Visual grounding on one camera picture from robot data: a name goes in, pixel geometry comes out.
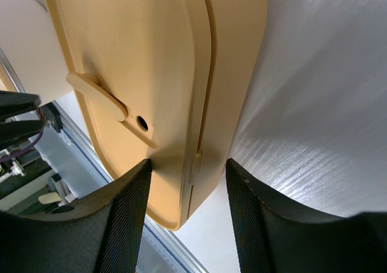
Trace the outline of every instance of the beige plastic container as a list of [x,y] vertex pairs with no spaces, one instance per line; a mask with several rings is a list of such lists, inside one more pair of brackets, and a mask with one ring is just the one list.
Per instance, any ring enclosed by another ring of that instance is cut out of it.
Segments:
[[148,215],[178,229],[218,183],[266,0],[45,0],[91,141],[118,178],[152,160]]

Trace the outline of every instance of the beige plastic edge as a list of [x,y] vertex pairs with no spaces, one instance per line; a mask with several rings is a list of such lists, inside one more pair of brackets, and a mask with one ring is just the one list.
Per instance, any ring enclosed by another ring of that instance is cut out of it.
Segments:
[[[73,58],[71,56],[70,48],[67,44],[67,38],[66,38],[66,35],[63,31],[64,30],[63,24],[62,24],[62,21],[60,19],[59,11],[56,7],[56,1],[55,0],[44,0],[44,1],[45,1],[47,12],[51,17],[51,21],[53,22],[56,36],[58,38],[60,48],[62,50],[68,71],[69,72],[76,72],[76,68],[75,68],[75,65],[73,62]],[[83,94],[76,91],[76,90],[74,90],[74,93],[76,95],[80,110],[81,111],[87,110],[88,107],[87,107],[86,100],[84,99]],[[101,155],[103,155],[103,151],[102,151],[101,147],[99,147],[99,145],[96,145],[96,143],[98,143],[96,134],[90,130],[90,126],[91,126],[91,122],[92,122],[91,116],[88,113],[83,113],[83,112],[82,112],[82,116],[83,116],[83,119],[85,121],[86,127],[88,129],[91,143],[93,143],[93,147],[94,147],[97,155],[100,157],[102,165],[106,168],[106,170],[109,172],[110,175],[114,176],[115,175],[114,170],[110,167],[110,165],[106,161],[106,159],[104,157],[101,157]]]
[[189,216],[216,188],[223,173],[267,18],[267,0],[206,0],[206,4],[212,61],[199,147],[203,153]]
[[[206,50],[207,44],[209,43],[212,47],[211,37],[207,40],[207,26],[206,28],[201,24],[196,24],[196,22],[202,22],[203,18],[201,14],[207,12],[207,10],[202,9],[202,5],[198,4],[197,0],[186,0],[187,10],[189,12],[192,37],[195,42],[196,50]],[[200,60],[196,62],[197,69],[195,70],[195,85],[200,86],[200,82],[205,80],[207,82],[209,77],[210,64],[207,64],[207,60],[210,62],[211,59],[211,50],[210,53],[203,53]],[[188,219],[189,210],[190,210],[190,200],[192,195],[192,185],[191,185],[191,174],[192,166],[194,164],[195,156],[200,145],[200,134],[201,134],[201,125],[203,122],[203,111],[205,109],[205,99],[206,99],[207,90],[196,88],[194,94],[191,98],[191,109],[189,111],[189,123],[186,139],[186,150],[184,153],[184,168],[183,175],[186,177],[181,181],[180,191],[184,191],[186,195],[180,197],[180,215],[179,221],[177,223],[165,223],[163,222],[156,214],[154,214],[150,209],[147,209],[147,214],[155,220],[162,227],[170,230],[177,231]]]

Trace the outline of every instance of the container lid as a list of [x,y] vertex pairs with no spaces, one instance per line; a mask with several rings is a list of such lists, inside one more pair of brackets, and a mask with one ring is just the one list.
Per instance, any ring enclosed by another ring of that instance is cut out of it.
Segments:
[[45,0],[94,148],[116,179],[152,159],[147,213],[187,219],[209,78],[204,0]]

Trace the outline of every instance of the latch hole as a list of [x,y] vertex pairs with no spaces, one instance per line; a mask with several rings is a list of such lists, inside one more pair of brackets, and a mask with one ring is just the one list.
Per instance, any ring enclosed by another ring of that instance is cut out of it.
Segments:
[[137,116],[137,123],[143,131],[148,132],[148,125],[147,125],[146,121],[144,120],[144,118]]

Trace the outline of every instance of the white cylinder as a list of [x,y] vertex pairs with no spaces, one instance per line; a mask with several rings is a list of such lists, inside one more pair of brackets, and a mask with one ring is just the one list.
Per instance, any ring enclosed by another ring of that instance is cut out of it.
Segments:
[[0,0],[0,48],[3,89],[38,94],[42,105],[72,91],[50,17],[35,0]]

